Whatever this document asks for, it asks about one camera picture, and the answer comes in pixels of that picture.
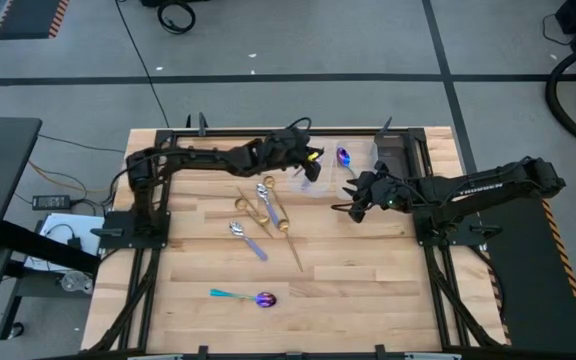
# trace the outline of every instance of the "wooden table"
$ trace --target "wooden table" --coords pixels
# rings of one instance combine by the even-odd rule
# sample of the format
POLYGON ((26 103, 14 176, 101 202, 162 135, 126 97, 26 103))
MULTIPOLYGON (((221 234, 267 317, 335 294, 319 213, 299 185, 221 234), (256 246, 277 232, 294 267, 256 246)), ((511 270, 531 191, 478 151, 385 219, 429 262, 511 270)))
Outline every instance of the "wooden table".
MULTIPOLYGON (((152 146, 155 131, 132 130, 127 153, 152 146)), ((435 173, 460 175, 451 129, 425 131, 435 173)), ((184 138, 180 145, 227 149, 248 140, 184 138)), ((369 163, 367 156, 349 151, 355 171, 369 163)), ((376 344, 384 344, 387 351, 440 350, 424 254, 411 216, 375 208, 356 224, 347 214, 332 211, 330 205, 344 202, 336 190, 348 173, 328 170, 331 184, 318 198, 293 193, 287 173, 262 175, 277 180, 304 272, 298 270, 279 231, 271 228, 270 238, 234 207, 236 187, 256 199, 254 188, 261 177, 241 179, 208 171, 173 176, 170 242, 159 266, 148 353, 196 353, 200 345, 208 345, 211 353, 372 352, 376 344), (268 254, 267 262, 230 233, 231 220, 244 225, 246 234, 268 254), (250 295, 269 291, 278 303, 262 309, 251 301, 211 298, 212 288, 250 295)), ((115 209, 128 209, 131 202, 124 176, 115 209)), ((121 250, 99 269, 82 348, 101 338, 124 305, 133 254, 121 250)), ((469 249, 458 247, 453 248, 453 261, 464 303, 503 343, 486 265, 469 249)), ((447 317, 454 341, 452 311, 447 317)), ((139 328, 139 316, 135 318, 132 346, 139 328)))

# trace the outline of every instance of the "wooden board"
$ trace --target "wooden board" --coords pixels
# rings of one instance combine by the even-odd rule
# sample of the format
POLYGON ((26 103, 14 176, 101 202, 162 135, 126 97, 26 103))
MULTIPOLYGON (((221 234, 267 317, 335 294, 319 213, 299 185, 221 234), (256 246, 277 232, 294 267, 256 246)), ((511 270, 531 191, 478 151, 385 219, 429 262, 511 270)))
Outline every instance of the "wooden board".
MULTIPOLYGON (((436 174, 460 175, 451 129, 430 127, 426 133, 436 174)), ((127 153, 151 146, 154 134, 133 130, 127 153)), ((351 165, 356 172, 369 166, 367 152, 353 147, 366 146, 371 137, 340 139, 364 141, 348 145, 351 165)), ((248 140, 185 138, 181 145, 227 149, 248 140)), ((336 139, 313 141, 326 144, 329 151, 335 148, 336 139)), ((304 272, 279 231, 271 226, 270 238, 234 207, 237 186, 257 203, 254 189, 261 177, 240 179, 207 171, 174 175, 170 242, 161 257, 148 352, 196 353, 200 345, 208 345, 212 353, 371 352, 376 344, 384 344, 387 351, 440 349, 423 251, 411 217, 375 208, 362 224, 355 224, 347 214, 332 211, 330 205, 344 202, 337 188, 350 178, 347 169, 332 164, 324 159, 321 179, 328 178, 329 186, 317 198, 291 190, 296 178, 290 170, 269 173, 277 181, 304 272), (232 220, 244 225, 268 254, 267 262, 230 233, 232 220), (213 288, 249 295, 269 291, 278 303, 262 309, 251 301, 211 298, 213 288)), ((115 208, 128 209, 131 202, 124 176, 115 208)), ((98 341, 121 310, 132 257, 133 250, 119 251, 100 268, 82 348, 98 341)), ((468 249, 454 249, 453 259, 464 303, 489 334, 503 342, 485 264, 468 249)), ((450 311, 448 317, 455 339, 450 311)))

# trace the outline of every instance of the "concrete floor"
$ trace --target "concrete floor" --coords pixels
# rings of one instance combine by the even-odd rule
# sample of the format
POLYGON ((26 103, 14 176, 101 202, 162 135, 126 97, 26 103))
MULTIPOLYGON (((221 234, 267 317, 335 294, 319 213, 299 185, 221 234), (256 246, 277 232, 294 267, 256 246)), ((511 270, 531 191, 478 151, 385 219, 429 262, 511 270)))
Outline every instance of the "concrete floor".
MULTIPOLYGON (((568 183, 552 204, 576 272, 576 140, 546 108, 544 83, 457 82, 462 120, 453 119, 455 109, 451 112, 439 76, 447 71, 548 74, 570 53, 541 36, 541 19, 562 2, 364 0, 357 6, 351 0, 214 0, 193 4, 197 26, 183 36, 164 32, 154 11, 137 0, 121 8, 148 71, 161 79, 179 77, 177 83, 155 85, 172 126, 182 126, 187 114, 199 111, 213 127, 281 126, 301 116, 310 116, 316 126, 381 125, 393 116, 392 125, 465 129, 479 169, 524 155, 552 161, 568 183), (445 48, 443 59, 435 53, 428 5, 445 48), (442 73, 443 60, 448 66, 442 73), (438 76, 425 81, 219 80, 252 71, 438 76), (200 80, 193 83, 185 76, 200 80)), ((548 31, 565 39, 554 23, 548 31)), ((568 73, 576 73, 576 65, 568 73)), ((0 116, 38 117, 43 134, 122 149, 129 129, 164 126, 144 74, 113 0, 71 0, 55 39, 0 41, 0 78, 57 78, 48 86, 0 86, 0 116), (134 81, 127 82, 134 83, 60 85, 94 77, 129 77, 134 81)), ((576 118, 576 83, 562 84, 560 98, 576 118)), ((44 139, 32 160, 74 175, 90 188, 106 186, 121 166, 119 154, 44 139)), ((64 190, 27 169, 17 192, 29 198, 64 190)), ((18 199, 6 214, 29 228, 44 216, 18 199)), ((12 281, 0 287, 0 314, 11 287, 12 281)), ((18 320, 27 333, 0 342, 0 359, 76 352, 87 310, 85 300, 24 300, 18 320)))

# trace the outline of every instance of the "wooden workbench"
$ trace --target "wooden workbench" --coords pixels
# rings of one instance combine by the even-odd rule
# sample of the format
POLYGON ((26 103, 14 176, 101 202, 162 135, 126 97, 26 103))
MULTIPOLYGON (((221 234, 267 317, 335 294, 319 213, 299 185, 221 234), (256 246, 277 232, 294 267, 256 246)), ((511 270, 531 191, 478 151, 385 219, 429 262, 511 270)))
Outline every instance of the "wooden workbench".
MULTIPOLYGON (((460 175, 451 129, 425 130, 435 173, 460 175)), ((154 135, 155 130, 133 130, 127 153, 152 146, 154 135)), ((227 149, 249 139, 183 140, 182 146, 227 149)), ((366 156, 351 154, 353 167, 369 162, 366 156)), ((208 345, 211 353, 371 352, 376 344, 384 344, 387 351, 439 350, 423 250, 416 243, 411 216, 375 208, 362 224, 355 224, 347 214, 332 211, 330 205, 344 202, 336 194, 338 170, 345 171, 332 170, 331 184, 318 198, 293 193, 286 173, 268 173, 277 180, 304 272, 280 232, 270 229, 270 238, 234 208, 236 187, 256 199, 254 188, 261 177, 176 173, 168 206, 170 242, 161 257, 148 352, 196 353, 200 345, 208 345), (231 220, 244 225, 268 254, 267 262, 231 235, 231 220), (269 291, 278 303, 262 309, 251 301, 211 298, 212 288, 249 295, 269 291)), ((131 202, 124 176, 115 209, 128 209, 131 202)), ((133 254, 119 251, 99 269, 82 348, 101 338, 124 305, 133 254)), ((493 338, 505 342, 487 267, 466 248, 453 248, 453 260, 464 303, 493 338)), ((456 339, 452 311, 447 317, 451 338, 456 339)))

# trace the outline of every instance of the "gray floor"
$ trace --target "gray floor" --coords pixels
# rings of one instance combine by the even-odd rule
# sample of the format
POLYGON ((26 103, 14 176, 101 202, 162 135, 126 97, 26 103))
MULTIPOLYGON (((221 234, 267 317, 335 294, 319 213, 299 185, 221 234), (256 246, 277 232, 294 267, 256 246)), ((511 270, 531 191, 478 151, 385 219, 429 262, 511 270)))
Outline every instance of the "gray floor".
MULTIPOLYGON (((570 53, 541 37, 541 19, 562 0, 433 0, 453 74, 547 74, 570 53)), ((213 0, 193 5, 196 28, 176 37, 137 0, 121 5, 153 76, 397 73, 438 74, 420 0, 213 0)), ((557 26, 548 31, 565 40, 557 26)), ((576 72, 576 65, 568 70, 576 72)), ((143 68, 113 0, 71 0, 53 40, 0 41, 0 78, 140 77, 143 68)), ((576 271, 576 140, 548 112, 543 83, 457 83, 480 169, 524 155, 552 161, 568 187, 552 201, 576 271)), ((202 111, 211 126, 280 126, 310 116, 317 126, 453 125, 441 82, 343 81, 157 84, 173 126, 202 111)), ((576 117, 576 83, 560 97, 576 117)), ((42 133, 121 149, 130 128, 163 127, 148 85, 0 87, 0 116, 39 117, 42 133)), ((39 140, 39 166, 102 188, 121 156, 39 140)), ((17 192, 63 193, 27 169, 17 192)), ((81 213, 86 208, 77 209, 81 213)), ((14 199, 7 219, 34 226, 45 214, 14 199)), ((12 282, 0 287, 0 314, 12 282)), ((77 351, 88 302, 27 299, 27 333, 0 342, 0 359, 77 351)))

